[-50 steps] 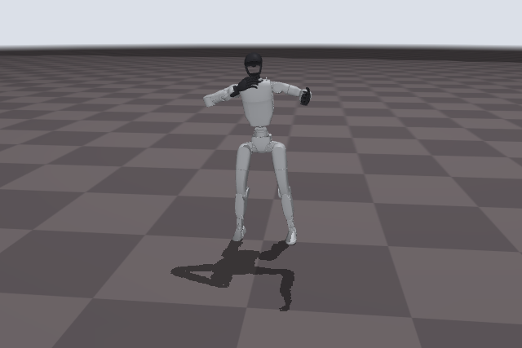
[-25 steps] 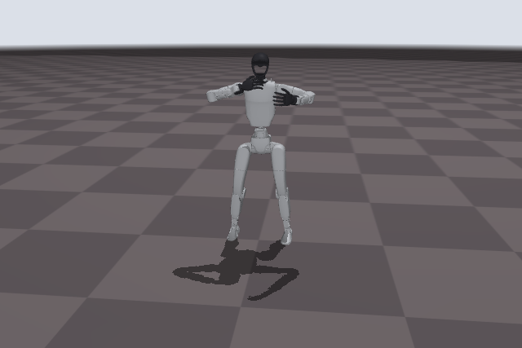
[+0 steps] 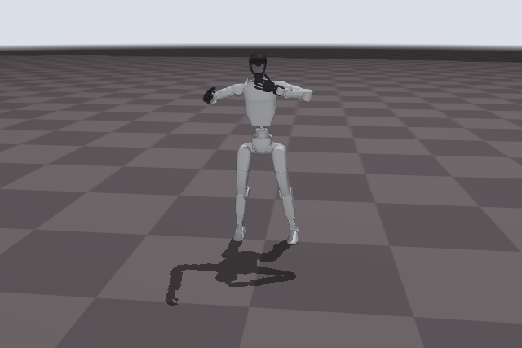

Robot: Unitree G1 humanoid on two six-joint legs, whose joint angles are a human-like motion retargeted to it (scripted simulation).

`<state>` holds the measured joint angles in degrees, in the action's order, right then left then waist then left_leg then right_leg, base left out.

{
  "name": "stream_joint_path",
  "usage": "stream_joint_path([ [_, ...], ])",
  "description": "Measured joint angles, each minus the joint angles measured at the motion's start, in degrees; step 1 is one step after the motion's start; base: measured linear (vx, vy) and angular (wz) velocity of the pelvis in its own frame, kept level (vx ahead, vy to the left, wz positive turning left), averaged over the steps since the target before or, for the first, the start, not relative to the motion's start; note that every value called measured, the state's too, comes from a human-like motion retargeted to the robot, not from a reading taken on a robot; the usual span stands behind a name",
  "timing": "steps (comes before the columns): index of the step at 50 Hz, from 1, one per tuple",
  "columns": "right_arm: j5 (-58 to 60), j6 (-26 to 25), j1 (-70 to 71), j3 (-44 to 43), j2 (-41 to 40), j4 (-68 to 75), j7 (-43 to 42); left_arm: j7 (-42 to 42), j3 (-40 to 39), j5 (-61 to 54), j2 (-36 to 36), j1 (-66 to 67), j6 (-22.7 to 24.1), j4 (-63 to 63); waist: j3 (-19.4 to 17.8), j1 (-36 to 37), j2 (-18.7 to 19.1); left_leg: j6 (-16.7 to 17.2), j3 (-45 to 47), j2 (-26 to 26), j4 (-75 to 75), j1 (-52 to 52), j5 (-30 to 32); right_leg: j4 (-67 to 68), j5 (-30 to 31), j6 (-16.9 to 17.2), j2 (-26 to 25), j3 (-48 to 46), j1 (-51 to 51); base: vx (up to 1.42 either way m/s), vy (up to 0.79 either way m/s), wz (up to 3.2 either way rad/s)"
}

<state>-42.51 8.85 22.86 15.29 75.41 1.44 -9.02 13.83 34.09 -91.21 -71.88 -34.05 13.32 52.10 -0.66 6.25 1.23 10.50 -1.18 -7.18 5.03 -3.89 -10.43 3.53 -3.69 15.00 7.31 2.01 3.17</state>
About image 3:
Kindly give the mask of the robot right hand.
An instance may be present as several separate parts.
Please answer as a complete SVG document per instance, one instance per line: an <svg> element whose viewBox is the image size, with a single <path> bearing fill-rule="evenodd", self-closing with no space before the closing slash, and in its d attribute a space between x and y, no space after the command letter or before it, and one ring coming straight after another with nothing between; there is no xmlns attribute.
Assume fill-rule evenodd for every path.
<svg viewBox="0 0 522 348"><path fill-rule="evenodd" d="M212 92L215 93L213 90L215 90L216 88L215 87L211 87L205 94L204 94L204 97L203 97L203 101L207 102L208 104L210 103L210 101L213 99L213 95L211 94Z"/></svg>

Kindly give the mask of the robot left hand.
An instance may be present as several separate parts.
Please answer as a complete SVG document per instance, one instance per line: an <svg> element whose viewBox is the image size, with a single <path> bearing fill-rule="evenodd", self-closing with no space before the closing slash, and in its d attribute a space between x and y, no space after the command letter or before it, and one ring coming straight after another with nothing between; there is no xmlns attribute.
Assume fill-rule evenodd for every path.
<svg viewBox="0 0 522 348"><path fill-rule="evenodd" d="M280 87L281 89L285 89L283 86L275 85L274 82L271 81L271 79L268 77L267 74L264 74L264 76L267 78L267 80L264 80L264 79L261 78L259 75L257 75L257 78L259 78L260 80L262 80L262 81L264 81L264 82L259 81L259 80L257 80L257 79L255 78L255 80L256 80L258 83L263 84L263 85L260 85L260 84L258 84L258 83L256 83L256 82L254 82L255 85L256 85L256 86L254 86L255 89L263 90L263 91L265 91L265 92L272 92L272 91L273 91L273 94L275 94L275 95L277 95L277 94L276 94L277 87ZM257 86L260 86L260 87L263 87L263 88L259 88L259 87L257 87ZM280 96L280 95L279 95L279 96Z"/></svg>

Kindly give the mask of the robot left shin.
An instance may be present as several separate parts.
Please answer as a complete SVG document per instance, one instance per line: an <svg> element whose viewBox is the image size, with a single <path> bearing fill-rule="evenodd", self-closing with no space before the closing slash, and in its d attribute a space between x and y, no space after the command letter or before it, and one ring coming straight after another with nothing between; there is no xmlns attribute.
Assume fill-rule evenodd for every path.
<svg viewBox="0 0 522 348"><path fill-rule="evenodd" d="M282 203L285 211L285 216L289 220L290 230L293 231L294 228L297 231L295 222L295 203L292 187L290 187L290 197L288 197L288 195L284 195Z"/></svg>

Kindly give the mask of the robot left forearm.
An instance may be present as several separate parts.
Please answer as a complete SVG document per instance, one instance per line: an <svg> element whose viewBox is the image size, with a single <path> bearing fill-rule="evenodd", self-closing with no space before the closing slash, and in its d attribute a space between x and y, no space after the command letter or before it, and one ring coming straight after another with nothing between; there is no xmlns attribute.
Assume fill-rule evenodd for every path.
<svg viewBox="0 0 522 348"><path fill-rule="evenodd" d="M301 99L303 97L303 93L305 92L312 92L312 90L309 89L281 89L280 87L277 87L276 94L280 96L284 96L285 98L291 98L291 99Z"/></svg>

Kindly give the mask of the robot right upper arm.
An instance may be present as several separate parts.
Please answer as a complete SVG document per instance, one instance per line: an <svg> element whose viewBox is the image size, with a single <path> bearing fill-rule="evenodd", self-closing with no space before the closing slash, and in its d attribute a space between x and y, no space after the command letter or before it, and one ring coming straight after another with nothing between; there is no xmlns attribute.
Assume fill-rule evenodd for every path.
<svg viewBox="0 0 522 348"><path fill-rule="evenodd" d="M211 104L217 103L217 99L226 99L228 97L232 97L232 95L242 96L244 94L243 93L244 85L245 85L245 83L235 84L235 85L229 86L227 88L223 88L223 89L215 92L213 94L215 96L215 100Z"/></svg>

